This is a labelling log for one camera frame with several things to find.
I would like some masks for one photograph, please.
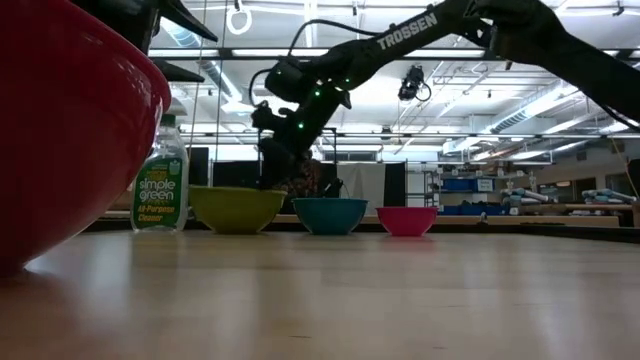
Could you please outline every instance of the ceiling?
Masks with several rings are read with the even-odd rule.
[[[247,26],[246,32],[234,34],[236,31],[225,24],[226,9],[231,9],[233,12],[233,1],[183,0],[187,8],[220,38],[218,43],[205,41],[205,49],[286,48],[290,45],[298,28],[312,18],[333,20],[370,31],[384,31],[389,24],[402,22],[420,13],[430,2],[432,1],[245,0],[240,3],[240,6],[244,12],[250,12],[252,21],[250,26]],[[617,49],[640,46],[640,17],[638,16],[640,0],[622,1],[626,11],[621,16],[611,15],[617,10],[616,1],[546,0],[545,3],[557,9],[558,16],[569,32],[596,47]],[[357,16],[353,15],[354,4],[357,5]],[[245,26],[246,19],[244,13],[234,15],[232,25],[241,28]],[[175,36],[170,35],[170,31],[172,31],[171,24],[163,22],[160,33],[153,40],[152,49],[180,48],[180,44],[176,42]],[[316,28],[309,27],[309,30],[303,33],[297,47],[328,48],[355,38],[356,35],[348,31],[318,25]],[[448,36],[425,47],[464,49],[474,46],[464,39],[458,39],[457,36]],[[195,122],[197,133],[250,131],[249,114],[252,108],[246,96],[233,99],[224,96],[195,61],[172,61],[172,63],[184,69],[199,72],[207,78],[207,81],[201,85],[171,84],[174,99],[179,100],[187,110],[188,115],[182,120],[188,125],[183,129],[190,130],[190,124]],[[233,90],[237,90],[239,94],[246,94],[252,75],[260,69],[272,67],[275,60],[224,60],[214,63],[228,79],[226,82],[228,87],[233,87]],[[398,100],[397,94],[401,80],[411,65],[422,66],[428,78],[428,84],[431,85],[432,97],[426,103],[419,101],[403,103]],[[507,71],[505,63],[499,61],[396,61],[380,69],[371,80],[353,90],[351,92],[353,109],[340,108],[327,126],[336,127],[338,131],[348,133],[378,133],[383,126],[391,127],[394,132],[425,134],[482,132],[487,126],[499,120],[501,114],[508,114],[510,109],[529,103],[532,97],[539,97],[541,91],[549,91],[559,84],[558,78],[552,74],[528,65],[515,64],[511,70]],[[569,88],[568,84],[561,84],[561,86]],[[556,128],[559,131],[551,130],[551,132],[592,134],[612,125],[611,120],[604,115],[598,116],[598,121],[595,121],[593,118],[599,114],[600,109],[587,101],[580,92],[575,92],[575,88],[573,90],[564,91],[561,101],[547,102],[542,107],[537,104],[536,111],[530,111],[526,121],[508,127],[502,132],[538,134],[549,132],[550,128],[564,123],[566,129],[561,126]],[[284,103],[271,96],[264,89],[263,78],[259,78],[254,87],[254,97],[256,101],[268,100],[275,108],[295,108],[295,105]],[[587,113],[594,116],[585,117]],[[254,136],[246,135],[245,137],[219,136],[215,141],[236,146],[234,153],[237,153],[240,149],[237,147],[239,145],[245,145],[242,147],[243,151],[254,151],[251,145],[255,140]],[[379,137],[347,136],[340,138],[339,143],[342,146],[338,149],[348,148],[351,151],[380,149],[391,151],[399,157],[406,155],[407,158],[409,157],[407,154],[416,152],[434,152],[444,149],[443,153],[452,154],[459,152],[460,149],[471,149],[469,158],[477,160],[478,155],[490,150],[508,149],[509,151],[499,156],[508,158],[514,153],[528,151],[528,147],[525,149],[525,144],[541,146],[531,144],[526,139],[514,140],[485,139],[460,144],[464,138],[456,140],[424,137],[412,140],[381,140]],[[201,144],[215,144],[210,137],[195,136],[193,141]],[[564,142],[558,142],[558,147],[565,145]],[[553,147],[545,149],[548,152],[553,150]],[[520,158],[534,157],[520,155]]]

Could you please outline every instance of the table surface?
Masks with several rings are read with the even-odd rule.
[[[0,282],[4,359],[632,359],[640,247],[101,233]]]

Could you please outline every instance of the bowl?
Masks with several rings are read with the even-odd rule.
[[[107,211],[149,154],[171,96],[143,53],[69,1],[2,9],[0,31],[13,34],[0,57],[0,272],[10,272]]]
[[[348,235],[362,221],[368,203],[340,198],[293,200],[298,219],[314,235]]]
[[[285,191],[233,187],[189,187],[196,218],[218,234],[255,234],[278,214]]]
[[[422,236],[438,216],[435,207],[382,207],[376,210],[380,223],[392,236]]]

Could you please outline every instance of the yellow bowl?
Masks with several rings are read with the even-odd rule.
[[[284,191],[190,186],[196,218],[218,234],[255,234],[278,214]]]

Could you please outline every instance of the robotic arm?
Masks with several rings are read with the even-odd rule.
[[[288,56],[269,70],[265,87],[300,106],[295,112],[280,109],[279,116],[263,102],[252,114],[254,127],[274,132],[259,143],[264,156],[261,187],[270,188],[289,175],[338,106],[351,108],[349,90],[384,65],[450,34],[510,61],[547,69],[619,121],[629,124],[609,107],[640,118],[640,96],[630,91],[640,83],[640,72],[570,35],[539,0],[445,0],[369,39],[345,42],[310,61]]]

